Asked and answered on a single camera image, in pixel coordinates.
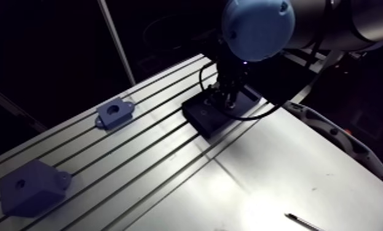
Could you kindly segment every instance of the metal pole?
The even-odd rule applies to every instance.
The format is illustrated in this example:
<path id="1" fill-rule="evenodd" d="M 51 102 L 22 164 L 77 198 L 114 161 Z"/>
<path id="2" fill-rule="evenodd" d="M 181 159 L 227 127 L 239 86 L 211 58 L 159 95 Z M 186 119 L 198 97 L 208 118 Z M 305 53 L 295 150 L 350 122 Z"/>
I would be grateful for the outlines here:
<path id="1" fill-rule="evenodd" d="M 98 0 L 98 4 L 100 5 L 100 9 L 104 16 L 105 22 L 108 26 L 109 32 L 111 33 L 111 37 L 114 40 L 114 44 L 117 48 L 119 58 L 121 59 L 125 72 L 128 75 L 128 80 L 130 81 L 131 85 L 134 86 L 136 85 L 134 75 L 132 74 L 124 49 L 122 48 L 122 44 L 121 44 L 121 41 L 119 40 L 117 30 L 115 29 L 113 19 L 111 18 L 111 14 L 109 13 L 108 6 L 106 5 L 105 0 Z"/>
<path id="2" fill-rule="evenodd" d="M 0 92 L 0 106 L 2 106 L 4 109 L 12 113 L 14 116 L 23 117 L 28 123 L 28 125 L 31 126 L 33 129 L 35 129 L 36 131 L 42 133 L 47 130 L 47 128 L 42 123 L 40 123 L 39 121 L 31 117 L 28 113 L 26 113 L 25 110 L 17 106 L 14 102 L 12 102 L 10 99 L 4 96 L 1 92 Z"/>

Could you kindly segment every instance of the dark background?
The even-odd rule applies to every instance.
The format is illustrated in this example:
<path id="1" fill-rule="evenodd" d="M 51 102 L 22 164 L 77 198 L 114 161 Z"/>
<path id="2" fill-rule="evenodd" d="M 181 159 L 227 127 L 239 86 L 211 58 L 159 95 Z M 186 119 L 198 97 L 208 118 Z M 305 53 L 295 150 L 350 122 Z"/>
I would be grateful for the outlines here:
<path id="1" fill-rule="evenodd" d="M 107 0 L 137 82 L 200 53 L 190 38 L 219 19 L 217 2 L 205 2 Z M 279 56 L 255 69 L 249 84 L 283 99 L 314 78 Z M 47 128 L 129 87 L 97 1 L 0 0 L 0 92 Z M 383 161 L 383 48 L 359 60 L 346 56 L 304 104 L 351 130 Z M 367 116 L 369 132 L 353 124 L 358 112 Z M 35 135 L 0 107 L 0 154 Z"/>

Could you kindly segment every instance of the black cable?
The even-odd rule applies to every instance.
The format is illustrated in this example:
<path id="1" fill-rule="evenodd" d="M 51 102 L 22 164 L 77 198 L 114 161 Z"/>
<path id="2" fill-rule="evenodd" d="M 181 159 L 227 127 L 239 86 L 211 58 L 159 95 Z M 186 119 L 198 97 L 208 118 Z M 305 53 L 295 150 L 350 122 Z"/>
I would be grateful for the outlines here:
<path id="1" fill-rule="evenodd" d="M 310 66 L 312 66 L 313 59 L 315 58 L 317 51 L 319 50 L 323 40 L 325 39 L 329 16 L 330 16 L 330 13 L 332 13 L 332 10 L 333 10 L 332 1 L 326 0 L 325 11 L 323 12 L 322 26 L 320 27 L 320 30 L 317 32 L 315 36 L 315 45 L 313 46 L 312 52 L 310 53 L 310 56 L 309 56 L 310 58 L 306 62 L 306 65 L 304 65 L 304 67 L 307 69 L 309 69 Z"/>
<path id="2" fill-rule="evenodd" d="M 203 77 L 202 77 L 203 76 L 203 71 L 204 71 L 204 69 L 208 68 L 209 66 L 212 66 L 215 63 L 216 63 L 215 61 L 211 61 L 211 62 L 207 63 L 206 65 L 204 65 L 200 69 L 200 72 L 199 72 L 199 84 L 200 84 L 200 87 L 201 87 L 201 91 L 203 91 L 203 92 L 207 92 L 207 90 L 204 89 L 204 86 L 203 86 Z M 265 113 L 263 113 L 261 115 L 254 116 L 254 117 L 237 117 L 237 116 L 234 116 L 234 115 L 230 115 L 227 112 L 225 112 L 224 110 L 222 110 L 221 108 L 219 108 L 214 102 L 211 101 L 210 96 L 208 96 L 208 100 L 210 101 L 211 105 L 215 109 L 217 109 L 217 111 L 219 111 L 220 113 L 222 113 L 223 115 L 227 116 L 230 119 L 239 120 L 239 121 L 252 121 L 252 120 L 259 120 L 259 119 L 265 118 L 266 116 L 272 114 L 273 112 L 277 111 L 279 108 L 281 108 L 283 106 L 283 104 L 276 104 L 274 107 L 272 107 L 272 109 L 268 110 L 267 112 L 265 112 Z"/>
<path id="3" fill-rule="evenodd" d="M 145 29 L 143 30 L 143 36 L 142 36 L 142 37 L 143 37 L 143 42 L 144 42 L 144 44 L 145 44 L 148 48 L 150 48 L 151 50 L 156 51 L 156 52 L 170 52 L 170 51 L 172 51 L 172 50 L 180 49 L 180 48 L 183 47 L 183 45 L 177 45 L 176 47 L 170 47 L 170 48 L 167 48 L 167 49 L 155 48 L 155 47 L 148 41 L 147 36 L 146 36 L 146 34 L 147 34 L 147 32 L 149 31 L 149 29 L 150 29 L 152 26 L 154 26 L 156 23 L 161 22 L 161 21 L 163 21 L 163 20 L 166 20 L 166 19 L 168 19 L 168 18 L 175 17 L 175 16 L 179 16 L 179 15 L 167 15 L 167 16 L 164 16 L 164 17 L 162 17 L 162 18 L 158 18 L 158 19 L 152 21 L 150 24 L 148 24 L 147 27 L 145 27 Z"/>

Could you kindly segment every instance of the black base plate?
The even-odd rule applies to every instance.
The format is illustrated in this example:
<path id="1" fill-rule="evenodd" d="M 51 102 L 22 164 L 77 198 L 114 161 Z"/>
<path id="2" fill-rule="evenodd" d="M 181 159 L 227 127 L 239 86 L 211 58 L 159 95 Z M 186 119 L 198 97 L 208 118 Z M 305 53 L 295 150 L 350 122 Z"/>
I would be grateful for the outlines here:
<path id="1" fill-rule="evenodd" d="M 238 94 L 235 108 L 227 113 L 240 117 L 258 104 L 260 99 L 261 95 L 249 86 L 244 86 Z M 181 108 L 188 122 L 206 139 L 217 135 L 234 121 L 210 106 L 207 96 L 203 92 L 183 102 Z"/>

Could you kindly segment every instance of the aluminum table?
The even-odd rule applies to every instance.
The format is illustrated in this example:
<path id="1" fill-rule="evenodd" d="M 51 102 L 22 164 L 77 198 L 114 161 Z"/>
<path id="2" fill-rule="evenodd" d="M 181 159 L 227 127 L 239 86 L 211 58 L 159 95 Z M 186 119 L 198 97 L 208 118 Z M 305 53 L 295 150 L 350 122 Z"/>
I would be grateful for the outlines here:
<path id="1" fill-rule="evenodd" d="M 1 155 L 0 178 L 39 159 L 73 181 L 36 218 L 0 205 L 0 230 L 305 230 L 293 213 L 324 230 L 383 231 L 383 182 L 284 109 L 199 136 L 180 106 L 208 62 L 198 55 L 121 93 L 136 108 L 115 130 L 94 127 L 95 107 Z M 205 85 L 215 78 L 205 70 Z"/>

